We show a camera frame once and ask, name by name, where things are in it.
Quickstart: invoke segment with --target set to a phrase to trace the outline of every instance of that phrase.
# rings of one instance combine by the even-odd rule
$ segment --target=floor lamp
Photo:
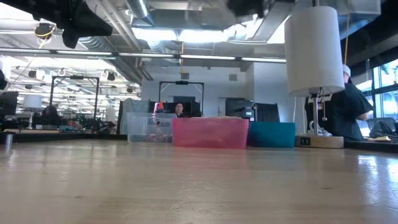
[[[342,148],[342,137],[318,133],[318,112],[324,110],[320,96],[344,90],[337,11],[316,6],[293,14],[285,23],[285,52],[289,94],[313,101],[314,132],[296,136],[296,146]]]
[[[26,95],[24,98],[23,107],[30,111],[29,126],[28,129],[33,129],[33,114],[36,111],[42,109],[42,96],[39,95]]]

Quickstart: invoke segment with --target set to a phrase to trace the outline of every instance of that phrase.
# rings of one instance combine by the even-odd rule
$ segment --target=lamp shade
[[[25,109],[41,109],[42,108],[42,96],[38,95],[26,95],[24,98]]]
[[[310,96],[344,90],[337,11],[328,6],[305,9],[285,23],[289,94]]]

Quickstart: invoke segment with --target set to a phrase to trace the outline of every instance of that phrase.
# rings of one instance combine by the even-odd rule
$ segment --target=plastic storage bin
[[[295,134],[295,123],[251,122],[248,146],[294,147]]]
[[[174,146],[244,149],[248,127],[246,119],[176,118]]]
[[[173,141],[172,120],[175,114],[127,113],[128,142]]]

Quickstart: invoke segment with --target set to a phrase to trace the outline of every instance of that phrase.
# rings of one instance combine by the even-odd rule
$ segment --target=power outlet
[[[311,146],[311,138],[300,138],[300,145],[302,146]]]

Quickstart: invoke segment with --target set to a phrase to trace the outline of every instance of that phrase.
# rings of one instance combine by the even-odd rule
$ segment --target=computer monitor
[[[15,115],[18,104],[18,92],[7,91],[0,94],[0,116]]]
[[[245,99],[226,99],[225,115],[236,116],[239,118],[255,121],[255,112],[253,110],[254,101]]]

